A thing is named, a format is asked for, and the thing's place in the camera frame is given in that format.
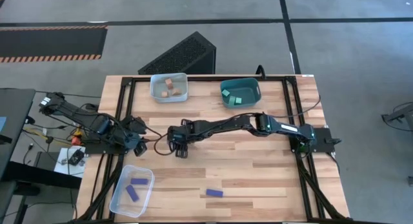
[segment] black desk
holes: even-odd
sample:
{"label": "black desk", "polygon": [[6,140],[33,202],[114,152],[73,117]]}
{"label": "black desk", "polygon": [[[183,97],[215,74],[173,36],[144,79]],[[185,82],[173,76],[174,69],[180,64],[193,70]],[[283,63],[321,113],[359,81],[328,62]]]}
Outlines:
{"label": "black desk", "polygon": [[[3,222],[2,217],[6,214],[13,195],[35,196],[39,193],[39,189],[33,183],[64,188],[80,187],[81,179],[75,176],[10,161],[34,95],[33,89],[0,88],[0,117],[6,117],[0,134],[12,139],[11,143],[0,145],[0,223]],[[23,221],[27,208],[24,200],[15,223]]]}

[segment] concrete floor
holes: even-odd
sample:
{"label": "concrete floor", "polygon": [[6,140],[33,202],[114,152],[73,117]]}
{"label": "concrete floor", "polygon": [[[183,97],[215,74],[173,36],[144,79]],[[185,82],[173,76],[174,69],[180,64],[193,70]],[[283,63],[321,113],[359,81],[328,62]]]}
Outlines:
{"label": "concrete floor", "polygon": [[[413,17],[413,0],[286,1],[290,18]],[[281,18],[279,0],[6,0],[0,8],[0,23],[224,17]],[[258,64],[268,74],[292,73],[283,24],[111,26],[101,60],[3,63],[0,87],[100,96],[105,76],[136,74],[196,30],[217,46],[218,74],[253,73]],[[343,140],[337,160],[351,216],[410,223],[413,188],[406,177],[413,175],[411,135],[388,128],[380,114],[412,100],[413,23],[293,24],[292,31],[301,71],[316,75],[327,123],[334,137]],[[41,97],[36,95],[30,114],[38,123],[57,126],[38,114]],[[78,105],[99,102],[68,99]],[[14,161],[22,160],[29,142],[21,138]],[[9,212],[16,209],[11,205]],[[53,215],[44,215],[45,210]],[[43,205],[30,208],[24,223],[66,221],[71,215],[70,205]]]}

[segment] black mat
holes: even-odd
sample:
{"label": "black mat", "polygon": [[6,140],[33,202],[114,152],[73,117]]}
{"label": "black mat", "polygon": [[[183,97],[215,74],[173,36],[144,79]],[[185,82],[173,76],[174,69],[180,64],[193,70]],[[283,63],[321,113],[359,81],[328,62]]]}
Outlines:
{"label": "black mat", "polygon": [[0,29],[0,63],[100,59],[107,26]]}

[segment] wooden table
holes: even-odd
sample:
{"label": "wooden table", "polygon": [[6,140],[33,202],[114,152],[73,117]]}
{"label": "wooden table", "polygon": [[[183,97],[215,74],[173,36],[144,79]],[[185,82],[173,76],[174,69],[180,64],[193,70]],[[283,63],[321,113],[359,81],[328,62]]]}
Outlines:
{"label": "wooden table", "polygon": [[[121,78],[106,78],[100,112],[115,115]],[[296,78],[301,104],[306,110],[319,99],[316,82],[312,76]],[[143,118],[149,127],[164,134],[170,125],[179,125],[183,118],[217,121],[243,112],[287,114],[283,87],[277,81],[260,81],[261,101],[252,108],[239,110],[223,106],[219,82],[190,81],[188,86],[189,97],[184,103],[159,104],[149,95],[149,82],[138,82],[132,115]],[[286,118],[277,120],[288,123]],[[321,104],[307,112],[305,120],[315,127],[323,127],[326,123]],[[155,139],[156,135],[149,132],[146,137]],[[157,147],[166,150],[166,141],[159,142]],[[321,190],[342,215],[348,216],[336,164],[326,154],[313,156]],[[92,156],[87,161],[77,199],[79,215],[89,206],[99,159],[100,156]],[[241,130],[216,134],[190,146],[187,159],[157,155],[153,144],[148,143],[148,150],[142,157],[137,158],[130,152],[124,165],[149,168],[156,179],[146,212],[136,219],[117,214],[116,222],[306,220],[296,161],[286,136],[255,137]],[[100,191],[104,167],[102,164],[97,192]],[[206,188],[218,188],[224,192],[224,197],[205,196]],[[310,187],[308,189],[312,213],[316,217],[314,194]],[[110,196],[107,196],[104,218],[108,217],[109,202]]]}

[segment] teal bowl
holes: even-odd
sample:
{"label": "teal bowl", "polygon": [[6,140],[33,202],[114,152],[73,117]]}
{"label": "teal bowl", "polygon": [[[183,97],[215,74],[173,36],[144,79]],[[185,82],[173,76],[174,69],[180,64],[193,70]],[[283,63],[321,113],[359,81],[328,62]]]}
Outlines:
{"label": "teal bowl", "polygon": [[261,99],[261,91],[255,78],[231,79],[221,82],[221,96],[227,108],[245,108]]}

